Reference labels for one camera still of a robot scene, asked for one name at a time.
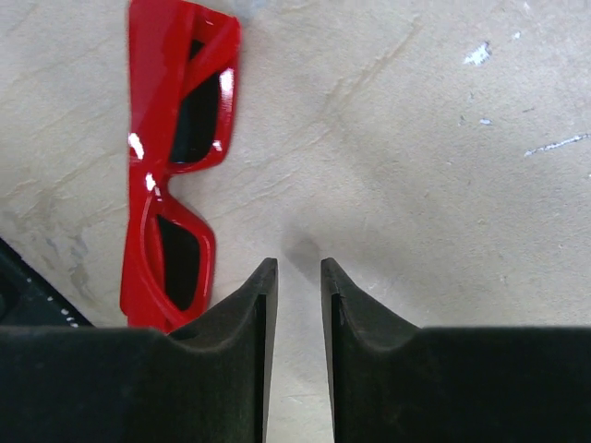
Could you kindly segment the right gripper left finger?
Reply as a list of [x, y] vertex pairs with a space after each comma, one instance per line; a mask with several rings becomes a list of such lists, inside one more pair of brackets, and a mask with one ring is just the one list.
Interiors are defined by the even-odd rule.
[[278, 264], [169, 334], [4, 327], [5, 442], [262, 442]]

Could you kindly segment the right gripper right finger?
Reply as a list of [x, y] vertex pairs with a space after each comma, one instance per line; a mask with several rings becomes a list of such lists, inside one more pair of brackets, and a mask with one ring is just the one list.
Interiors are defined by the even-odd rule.
[[320, 284], [336, 441], [589, 440], [589, 328], [420, 328], [333, 258]]

